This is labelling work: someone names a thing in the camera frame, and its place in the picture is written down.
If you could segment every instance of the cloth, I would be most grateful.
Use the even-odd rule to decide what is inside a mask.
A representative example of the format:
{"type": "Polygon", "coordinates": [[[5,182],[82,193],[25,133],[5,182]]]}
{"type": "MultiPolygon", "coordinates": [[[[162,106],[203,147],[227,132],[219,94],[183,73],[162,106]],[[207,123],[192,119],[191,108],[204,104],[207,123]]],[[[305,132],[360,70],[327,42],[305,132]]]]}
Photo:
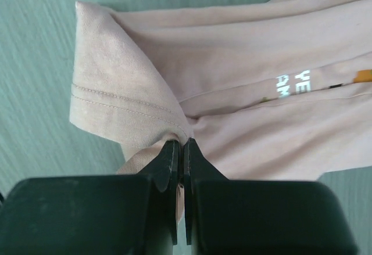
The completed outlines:
{"type": "Polygon", "coordinates": [[[189,137],[230,179],[372,164],[372,83],[358,82],[372,69],[372,0],[76,12],[70,121],[122,145],[119,173],[189,137]]]}

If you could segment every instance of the green surface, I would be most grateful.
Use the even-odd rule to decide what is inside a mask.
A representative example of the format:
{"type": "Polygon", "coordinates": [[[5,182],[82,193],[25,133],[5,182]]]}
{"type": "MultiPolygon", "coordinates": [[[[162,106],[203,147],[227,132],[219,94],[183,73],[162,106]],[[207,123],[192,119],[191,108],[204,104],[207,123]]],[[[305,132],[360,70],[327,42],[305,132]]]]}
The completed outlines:
{"type": "MultiPolygon", "coordinates": [[[[118,144],[69,124],[76,0],[0,0],[0,190],[25,177],[113,173],[118,144]]],[[[117,10],[268,0],[80,0],[117,10]]],[[[321,179],[339,196],[362,250],[372,254],[372,168],[321,179]]],[[[184,236],[184,222],[181,223],[184,236]]],[[[184,239],[175,254],[189,254],[184,239]]]]}

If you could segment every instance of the garment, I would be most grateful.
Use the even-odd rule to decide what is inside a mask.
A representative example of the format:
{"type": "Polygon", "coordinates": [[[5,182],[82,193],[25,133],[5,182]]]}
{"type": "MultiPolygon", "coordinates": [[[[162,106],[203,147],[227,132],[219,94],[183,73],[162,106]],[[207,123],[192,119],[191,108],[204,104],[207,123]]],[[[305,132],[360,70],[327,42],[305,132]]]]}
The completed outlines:
{"type": "Polygon", "coordinates": [[[372,164],[372,0],[76,9],[70,121],[122,145],[120,173],[189,137],[231,179],[372,164]]]}

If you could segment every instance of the folded fabric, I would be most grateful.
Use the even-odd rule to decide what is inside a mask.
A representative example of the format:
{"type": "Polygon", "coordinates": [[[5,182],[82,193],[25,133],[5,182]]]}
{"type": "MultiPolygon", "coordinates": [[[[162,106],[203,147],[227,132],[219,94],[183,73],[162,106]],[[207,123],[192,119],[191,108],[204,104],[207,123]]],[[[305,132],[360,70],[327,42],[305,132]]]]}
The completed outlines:
{"type": "Polygon", "coordinates": [[[189,137],[231,179],[372,164],[372,0],[76,9],[70,121],[122,145],[120,173],[189,137]]]}

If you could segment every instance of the orange patch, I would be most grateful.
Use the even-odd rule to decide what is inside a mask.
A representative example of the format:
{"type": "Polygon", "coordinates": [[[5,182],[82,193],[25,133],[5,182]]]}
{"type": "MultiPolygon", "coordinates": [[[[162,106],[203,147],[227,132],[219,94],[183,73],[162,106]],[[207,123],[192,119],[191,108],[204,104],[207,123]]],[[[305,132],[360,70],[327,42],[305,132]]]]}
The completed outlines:
{"type": "Polygon", "coordinates": [[[372,82],[372,70],[358,71],[354,82],[372,82]]]}

